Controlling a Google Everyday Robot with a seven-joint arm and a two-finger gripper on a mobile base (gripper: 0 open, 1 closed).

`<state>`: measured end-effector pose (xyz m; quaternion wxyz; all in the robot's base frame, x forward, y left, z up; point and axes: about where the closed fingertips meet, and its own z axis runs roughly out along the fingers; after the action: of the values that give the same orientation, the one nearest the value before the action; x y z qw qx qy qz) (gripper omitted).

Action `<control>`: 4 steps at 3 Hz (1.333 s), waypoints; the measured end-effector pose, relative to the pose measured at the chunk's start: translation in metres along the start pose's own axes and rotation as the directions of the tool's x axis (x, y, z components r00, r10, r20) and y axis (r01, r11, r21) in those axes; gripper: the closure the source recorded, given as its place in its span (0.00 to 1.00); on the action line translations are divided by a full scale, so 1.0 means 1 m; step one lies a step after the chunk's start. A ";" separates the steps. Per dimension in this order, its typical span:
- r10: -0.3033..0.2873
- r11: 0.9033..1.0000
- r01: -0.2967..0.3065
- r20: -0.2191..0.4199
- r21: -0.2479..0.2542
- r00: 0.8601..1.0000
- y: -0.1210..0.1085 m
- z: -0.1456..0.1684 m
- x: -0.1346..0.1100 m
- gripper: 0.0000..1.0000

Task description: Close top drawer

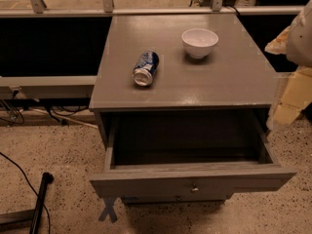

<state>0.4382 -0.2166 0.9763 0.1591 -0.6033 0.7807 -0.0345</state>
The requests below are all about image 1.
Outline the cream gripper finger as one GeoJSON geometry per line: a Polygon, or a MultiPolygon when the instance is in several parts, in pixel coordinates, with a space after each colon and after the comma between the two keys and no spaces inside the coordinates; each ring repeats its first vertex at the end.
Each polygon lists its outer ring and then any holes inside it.
{"type": "Polygon", "coordinates": [[[273,123],[281,126],[290,125],[312,102],[312,68],[300,66],[286,81],[272,115],[273,123]]]}
{"type": "Polygon", "coordinates": [[[273,55],[285,55],[288,47],[290,27],[286,27],[275,39],[269,42],[264,51],[273,55]]]}

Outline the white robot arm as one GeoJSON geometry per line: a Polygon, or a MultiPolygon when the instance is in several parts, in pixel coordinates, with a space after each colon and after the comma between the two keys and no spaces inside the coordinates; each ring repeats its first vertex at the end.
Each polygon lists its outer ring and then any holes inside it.
{"type": "Polygon", "coordinates": [[[312,11],[306,6],[274,40],[265,52],[285,55],[297,65],[296,71],[279,79],[267,127],[289,126],[312,103],[312,11]]]}

